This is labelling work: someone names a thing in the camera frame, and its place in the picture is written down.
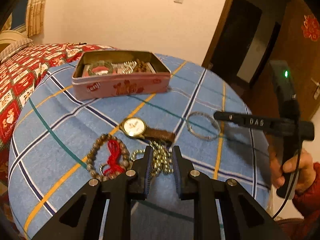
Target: metal bead chain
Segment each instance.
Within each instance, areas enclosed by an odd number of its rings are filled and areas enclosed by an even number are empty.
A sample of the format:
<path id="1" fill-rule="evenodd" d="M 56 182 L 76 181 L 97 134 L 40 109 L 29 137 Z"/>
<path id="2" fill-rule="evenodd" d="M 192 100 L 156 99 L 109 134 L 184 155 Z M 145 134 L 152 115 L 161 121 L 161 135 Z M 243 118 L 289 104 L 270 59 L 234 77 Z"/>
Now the metal bead chain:
<path id="1" fill-rule="evenodd" d="M 164 174 L 173 173 L 171 153 L 156 141 L 150 141 L 150 146 L 153 149 L 152 157 L 152 177 L 158 176 L 161 172 Z M 137 159 L 138 154 L 143 154 L 145 150 L 135 150 L 132 152 L 131 161 L 134 162 Z"/>
<path id="2" fill-rule="evenodd" d="M 126 61 L 123 63 L 123 70 L 122 74 L 131 74 L 133 72 L 133 69 L 136 67 L 137 62 L 135 61 Z"/>
<path id="3" fill-rule="evenodd" d="M 128 167 L 130 165 L 129 163 L 129 152 L 127 147 L 124 145 L 124 143 L 119 140 L 116 136 L 112 136 L 111 134 L 102 134 L 98 139 L 96 139 L 95 143 L 92 145 L 92 149 L 90 150 L 89 154 L 87 155 L 87 160 L 85 163 L 87 164 L 87 171 L 89 171 L 91 177 L 94 179 L 98 179 L 100 181 L 106 181 L 108 179 L 115 179 L 118 175 L 120 175 L 120 172 L 117 171 L 116 173 L 108 174 L 107 176 L 100 175 L 97 173 L 95 167 L 93 166 L 94 160 L 96 159 L 96 155 L 98 153 L 98 150 L 100 150 L 101 146 L 107 142 L 108 140 L 115 140 L 120 145 L 121 155 L 122 155 L 122 161 L 120 162 L 120 167 L 123 168 L 125 171 L 128 170 Z"/>

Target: watch face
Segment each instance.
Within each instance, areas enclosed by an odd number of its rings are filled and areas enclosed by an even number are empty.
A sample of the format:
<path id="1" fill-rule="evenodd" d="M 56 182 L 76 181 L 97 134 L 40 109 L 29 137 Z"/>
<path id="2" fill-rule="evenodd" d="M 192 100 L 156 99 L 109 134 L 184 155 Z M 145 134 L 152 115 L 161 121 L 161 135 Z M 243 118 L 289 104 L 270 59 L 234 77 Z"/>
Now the watch face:
<path id="1" fill-rule="evenodd" d="M 146 125 L 139 118 L 130 118 L 124 122 L 123 129 L 127 135 L 135 137 L 144 132 Z"/>

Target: red paper cut decoration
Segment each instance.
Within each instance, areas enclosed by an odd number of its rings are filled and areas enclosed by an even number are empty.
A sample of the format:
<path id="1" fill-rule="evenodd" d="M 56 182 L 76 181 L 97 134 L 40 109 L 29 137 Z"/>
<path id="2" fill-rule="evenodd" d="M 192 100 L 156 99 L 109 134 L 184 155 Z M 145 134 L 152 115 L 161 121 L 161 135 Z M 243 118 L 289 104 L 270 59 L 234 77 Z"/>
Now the red paper cut decoration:
<path id="1" fill-rule="evenodd" d="M 304 37 L 310 38 L 312 41 L 317 41 L 320 37 L 320 26 L 318 20 L 314 15 L 305 15 L 304 18 L 303 26 L 301 26 Z"/>

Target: pillow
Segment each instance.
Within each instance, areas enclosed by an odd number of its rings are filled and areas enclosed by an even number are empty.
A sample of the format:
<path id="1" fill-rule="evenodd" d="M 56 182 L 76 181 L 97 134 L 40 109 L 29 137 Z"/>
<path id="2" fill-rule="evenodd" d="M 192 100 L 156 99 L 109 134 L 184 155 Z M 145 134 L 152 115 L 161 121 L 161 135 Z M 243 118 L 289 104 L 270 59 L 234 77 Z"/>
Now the pillow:
<path id="1" fill-rule="evenodd" d="M 28 38 L 24 38 L 24 39 L 15 41 L 14 43 L 11 43 L 8 47 L 6 47 L 0 53 L 1 64 L 4 63 L 6 60 L 8 60 L 10 57 L 12 57 L 14 54 L 18 53 L 20 50 L 30 45 L 33 45 L 33 40 Z"/>

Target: red string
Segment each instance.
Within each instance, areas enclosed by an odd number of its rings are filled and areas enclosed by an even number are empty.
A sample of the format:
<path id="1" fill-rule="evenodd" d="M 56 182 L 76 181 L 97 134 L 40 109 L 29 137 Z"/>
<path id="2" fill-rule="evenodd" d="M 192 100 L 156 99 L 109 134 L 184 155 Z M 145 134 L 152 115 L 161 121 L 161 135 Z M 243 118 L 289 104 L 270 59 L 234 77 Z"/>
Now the red string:
<path id="1" fill-rule="evenodd" d="M 108 141 L 108 148 L 111 153 L 108 158 L 108 161 L 107 161 L 109 168 L 106 169 L 103 172 L 103 174 L 106 176 L 107 174 L 112 174 L 112 173 L 115 173 L 116 171 L 123 173 L 124 169 L 122 169 L 117 163 L 117 161 L 121 155 L 120 144 L 115 140 L 109 140 Z"/>

